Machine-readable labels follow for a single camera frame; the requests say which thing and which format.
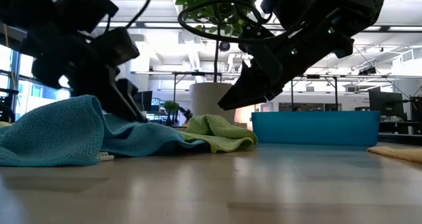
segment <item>blue tub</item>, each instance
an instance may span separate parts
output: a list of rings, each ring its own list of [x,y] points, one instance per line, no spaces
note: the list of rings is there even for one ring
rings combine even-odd
[[[261,143],[374,146],[379,111],[258,112],[253,131]]]

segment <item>white planter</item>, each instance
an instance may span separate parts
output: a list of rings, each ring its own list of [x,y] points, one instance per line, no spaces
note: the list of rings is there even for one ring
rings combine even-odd
[[[231,88],[231,84],[204,82],[192,84],[189,88],[192,101],[192,114],[219,115],[229,123],[234,123],[236,110],[224,111],[218,106],[219,100]]]

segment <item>potted plant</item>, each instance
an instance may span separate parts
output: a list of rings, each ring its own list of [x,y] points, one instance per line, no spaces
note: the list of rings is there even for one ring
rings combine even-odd
[[[175,115],[177,114],[177,110],[179,109],[179,104],[173,101],[166,101],[164,102],[164,109],[166,110],[166,113],[167,113],[166,125],[173,126]]]
[[[176,0],[176,5],[182,5],[184,9],[209,0]],[[242,0],[254,3],[256,0]],[[251,12],[245,6],[232,5],[230,3],[222,3],[203,7],[196,11],[183,16],[183,20],[190,20],[199,23],[195,28],[203,32],[217,34],[220,36],[222,32],[226,36],[240,36],[242,33],[242,20],[239,13],[247,16]],[[211,23],[214,26],[206,29],[205,23]],[[218,75],[218,52],[219,41],[216,42],[216,50],[214,56],[214,83],[196,83],[191,85],[191,101],[193,115],[220,115],[229,122],[234,122],[235,110],[223,111],[218,107],[218,101],[231,88],[231,84],[217,83]]]

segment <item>blue towel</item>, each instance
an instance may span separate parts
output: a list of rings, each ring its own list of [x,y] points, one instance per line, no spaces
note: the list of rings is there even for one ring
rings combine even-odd
[[[193,148],[203,143],[187,143],[168,126],[103,115],[97,98],[80,96],[37,108],[13,126],[0,128],[0,165],[94,165],[98,152],[142,157],[164,146]]]

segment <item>light green cloth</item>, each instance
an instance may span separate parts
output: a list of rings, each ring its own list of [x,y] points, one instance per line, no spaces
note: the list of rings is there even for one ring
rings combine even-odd
[[[245,150],[258,142],[258,138],[252,131],[231,125],[223,117],[217,115],[193,117],[189,120],[187,130],[182,133],[187,142],[204,140],[209,143],[212,153]]]

